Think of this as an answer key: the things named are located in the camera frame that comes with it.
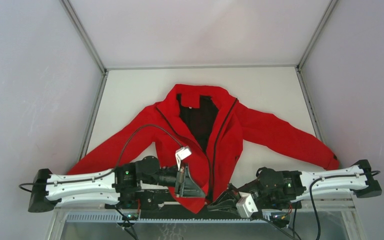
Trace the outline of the red jacket black lining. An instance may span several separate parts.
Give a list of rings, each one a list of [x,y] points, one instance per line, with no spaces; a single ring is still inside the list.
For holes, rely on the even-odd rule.
[[[176,84],[162,101],[146,106],[122,130],[85,155],[68,173],[95,173],[127,164],[151,144],[160,165],[176,164],[175,152],[188,146],[185,159],[192,179],[205,198],[177,198],[193,213],[227,188],[243,151],[244,141],[336,170],[335,154],[315,136],[272,113],[246,107],[219,86]]]

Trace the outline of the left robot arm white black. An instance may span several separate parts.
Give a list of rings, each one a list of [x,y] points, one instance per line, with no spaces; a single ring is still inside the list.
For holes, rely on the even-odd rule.
[[[53,174],[40,169],[32,183],[28,212],[45,213],[57,206],[99,203],[135,208],[142,184],[171,187],[177,198],[205,198],[202,188],[192,179],[187,163],[161,167],[154,156],[116,168],[77,175]]]

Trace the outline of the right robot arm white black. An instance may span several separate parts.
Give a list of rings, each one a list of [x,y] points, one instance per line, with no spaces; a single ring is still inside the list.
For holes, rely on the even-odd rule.
[[[229,184],[207,209],[249,218],[261,210],[285,210],[302,200],[332,195],[354,194],[357,198],[373,198],[382,194],[374,171],[367,159],[350,167],[328,171],[276,171],[261,167],[255,180],[241,187]]]

